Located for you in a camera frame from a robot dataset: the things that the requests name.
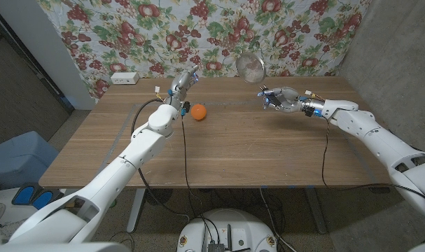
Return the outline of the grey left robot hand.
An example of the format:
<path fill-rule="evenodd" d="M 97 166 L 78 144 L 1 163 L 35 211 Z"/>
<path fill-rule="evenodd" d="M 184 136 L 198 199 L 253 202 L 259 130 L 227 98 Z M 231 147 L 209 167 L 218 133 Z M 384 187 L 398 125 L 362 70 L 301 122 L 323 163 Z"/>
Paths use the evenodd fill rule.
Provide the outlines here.
<path fill-rule="evenodd" d="M 179 76 L 173 79 L 170 89 L 168 90 L 168 97 L 165 103 L 180 110 L 184 102 L 187 91 L 198 82 L 198 75 L 196 71 L 199 69 L 198 65 L 194 65 Z"/>

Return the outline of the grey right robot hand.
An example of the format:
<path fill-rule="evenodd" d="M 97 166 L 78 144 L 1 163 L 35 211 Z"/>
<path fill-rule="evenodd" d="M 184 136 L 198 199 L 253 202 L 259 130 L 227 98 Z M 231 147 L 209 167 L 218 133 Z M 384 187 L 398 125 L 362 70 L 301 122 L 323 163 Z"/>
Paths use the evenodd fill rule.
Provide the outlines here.
<path fill-rule="evenodd" d="M 268 89 L 264 87 L 257 94 L 263 98 L 263 108 L 271 108 L 284 113 L 305 112 L 309 105 L 307 99 L 300 101 L 299 94 L 291 87 L 276 87 Z"/>

